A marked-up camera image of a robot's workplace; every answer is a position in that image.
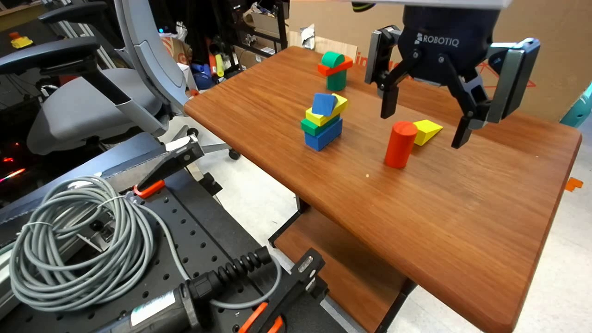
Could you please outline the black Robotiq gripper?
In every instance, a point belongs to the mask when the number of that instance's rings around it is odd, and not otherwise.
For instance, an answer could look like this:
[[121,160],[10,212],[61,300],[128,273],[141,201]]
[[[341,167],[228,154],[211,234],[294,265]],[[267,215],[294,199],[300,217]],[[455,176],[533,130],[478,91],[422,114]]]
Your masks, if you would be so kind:
[[[467,145],[474,130],[481,130],[487,123],[502,123],[516,112],[539,58],[541,41],[528,38],[518,43],[492,43],[498,17],[498,10],[407,6],[402,32],[396,27],[374,30],[365,82],[378,86],[381,117],[394,115],[398,84],[407,77],[441,86],[450,84],[450,93],[463,110],[452,141],[454,149]],[[391,73],[396,45],[402,62]],[[492,99],[487,97],[479,77],[455,78],[472,77],[485,56],[498,75]]]

